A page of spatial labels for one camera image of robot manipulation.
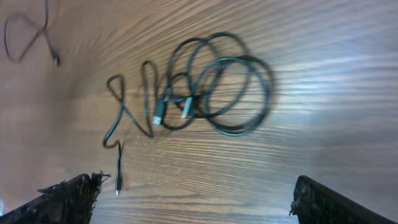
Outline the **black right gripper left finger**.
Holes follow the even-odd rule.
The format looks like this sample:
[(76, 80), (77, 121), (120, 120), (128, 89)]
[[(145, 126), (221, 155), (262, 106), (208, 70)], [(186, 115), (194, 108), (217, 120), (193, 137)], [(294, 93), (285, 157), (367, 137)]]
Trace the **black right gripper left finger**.
[(80, 174), (68, 181), (39, 189), (41, 195), (1, 216), (1, 224), (89, 224), (104, 172)]

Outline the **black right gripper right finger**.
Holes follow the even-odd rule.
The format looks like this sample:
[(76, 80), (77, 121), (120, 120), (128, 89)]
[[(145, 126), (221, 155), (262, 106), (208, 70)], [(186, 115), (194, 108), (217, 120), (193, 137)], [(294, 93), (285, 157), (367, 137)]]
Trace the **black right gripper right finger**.
[(297, 178), (289, 214), (300, 224), (395, 224), (306, 175)]

